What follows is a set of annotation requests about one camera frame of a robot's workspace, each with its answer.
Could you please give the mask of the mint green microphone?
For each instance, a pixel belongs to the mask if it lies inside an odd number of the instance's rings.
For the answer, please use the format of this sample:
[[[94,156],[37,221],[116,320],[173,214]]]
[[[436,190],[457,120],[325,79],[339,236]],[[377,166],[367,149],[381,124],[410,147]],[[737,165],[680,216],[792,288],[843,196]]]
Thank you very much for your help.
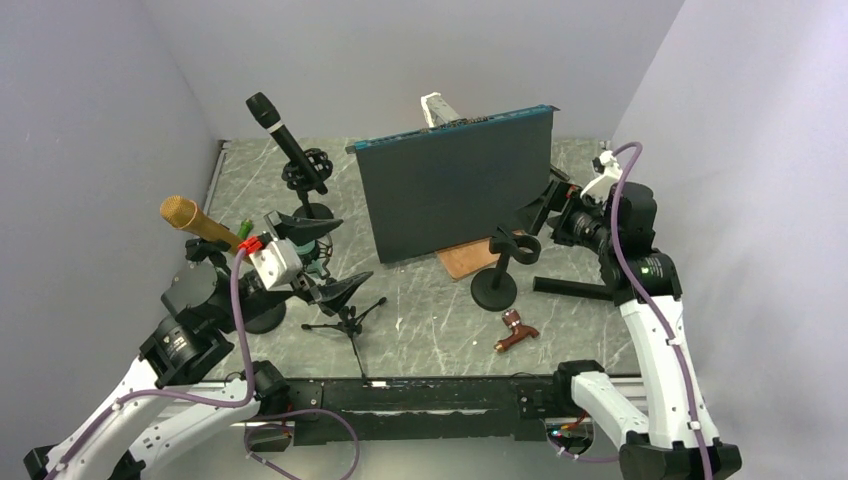
[[[301,260],[304,269],[312,265],[320,256],[320,247],[316,240],[307,242],[303,245],[295,245],[295,252]]]

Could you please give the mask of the black tripod shock mount stand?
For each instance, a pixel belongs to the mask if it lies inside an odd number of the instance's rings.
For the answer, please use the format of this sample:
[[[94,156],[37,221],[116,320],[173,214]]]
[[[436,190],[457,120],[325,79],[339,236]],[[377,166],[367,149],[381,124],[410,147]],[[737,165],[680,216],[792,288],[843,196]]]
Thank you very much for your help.
[[[330,235],[327,235],[319,240],[328,241],[332,243],[332,254],[333,255],[333,240]],[[328,282],[337,281],[332,275],[327,279],[323,280],[323,283],[312,283],[312,286],[316,284],[325,284]],[[363,333],[363,322],[367,318],[367,316],[374,311],[375,309],[382,307],[387,303],[388,298],[383,296],[372,305],[368,306],[365,310],[359,312],[357,308],[353,305],[350,305],[349,302],[345,307],[343,307],[336,315],[334,315],[337,320],[334,323],[321,323],[321,324],[309,324],[303,323],[300,325],[301,329],[304,331],[315,331],[319,329],[328,329],[334,330],[342,333],[348,339],[351,348],[353,350],[354,357],[357,362],[358,369],[360,371],[360,377],[362,379],[362,383],[364,386],[368,386],[371,384],[370,379],[368,378],[365,367],[363,365],[362,359],[360,357],[360,353],[356,344],[356,339]]]

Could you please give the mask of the black round base clip stand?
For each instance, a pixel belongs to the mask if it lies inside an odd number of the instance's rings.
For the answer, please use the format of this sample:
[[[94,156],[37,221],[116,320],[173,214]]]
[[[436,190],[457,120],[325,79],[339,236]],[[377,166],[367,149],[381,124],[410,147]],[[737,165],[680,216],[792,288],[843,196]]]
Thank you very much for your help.
[[[474,275],[471,297],[484,310],[506,310],[513,305],[518,294],[517,284],[508,273],[510,261],[521,265],[535,264],[541,254],[541,243],[532,235],[513,233],[499,226],[488,247],[489,252],[497,256],[496,264]]]

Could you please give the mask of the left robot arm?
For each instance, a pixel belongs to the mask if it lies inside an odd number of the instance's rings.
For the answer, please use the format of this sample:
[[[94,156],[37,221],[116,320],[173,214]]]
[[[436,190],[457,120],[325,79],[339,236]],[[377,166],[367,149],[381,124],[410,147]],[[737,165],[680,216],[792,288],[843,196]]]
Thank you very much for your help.
[[[244,239],[182,197],[160,212],[192,235],[189,264],[161,298],[168,313],[93,414],[25,456],[33,479],[148,479],[233,423],[274,428],[318,413],[271,362],[252,359],[248,334],[273,329],[272,311],[292,297],[347,326],[366,275],[312,277],[339,221],[274,211],[264,232]]]

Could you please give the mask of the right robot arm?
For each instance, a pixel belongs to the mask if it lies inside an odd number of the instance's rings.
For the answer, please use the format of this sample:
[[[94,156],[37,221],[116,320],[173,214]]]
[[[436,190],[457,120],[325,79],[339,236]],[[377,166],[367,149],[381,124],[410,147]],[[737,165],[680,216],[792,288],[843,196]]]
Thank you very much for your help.
[[[683,325],[682,288],[672,259],[653,245],[657,204],[650,188],[614,185],[603,201],[553,180],[533,204],[531,231],[548,224],[552,240],[597,255],[599,285],[537,277],[538,292],[608,300],[631,336],[646,394],[641,411],[595,360],[562,362],[551,401],[578,412],[618,450],[625,479],[727,479],[742,466],[738,446],[720,438],[698,386]]]

